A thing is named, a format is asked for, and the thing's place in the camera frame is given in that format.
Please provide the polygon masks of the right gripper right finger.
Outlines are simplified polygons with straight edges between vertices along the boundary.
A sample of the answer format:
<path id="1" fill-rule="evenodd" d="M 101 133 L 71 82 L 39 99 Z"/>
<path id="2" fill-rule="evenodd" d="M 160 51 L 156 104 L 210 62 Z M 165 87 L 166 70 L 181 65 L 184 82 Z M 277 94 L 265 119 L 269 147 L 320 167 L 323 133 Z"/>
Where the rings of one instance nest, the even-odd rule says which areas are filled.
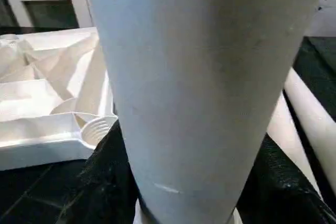
<path id="1" fill-rule="evenodd" d="M 262 141 L 237 209 L 243 223 L 335 223 L 335 213 L 269 135 Z"/>

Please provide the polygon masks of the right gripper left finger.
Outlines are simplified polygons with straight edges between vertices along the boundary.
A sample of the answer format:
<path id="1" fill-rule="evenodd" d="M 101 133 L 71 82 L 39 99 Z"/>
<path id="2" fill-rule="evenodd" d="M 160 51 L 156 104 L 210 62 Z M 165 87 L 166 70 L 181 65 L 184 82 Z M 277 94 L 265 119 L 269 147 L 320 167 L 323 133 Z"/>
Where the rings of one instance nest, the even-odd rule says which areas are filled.
<path id="1" fill-rule="evenodd" d="M 133 223 L 139 196 L 119 122 L 87 159 L 58 223 Z"/>

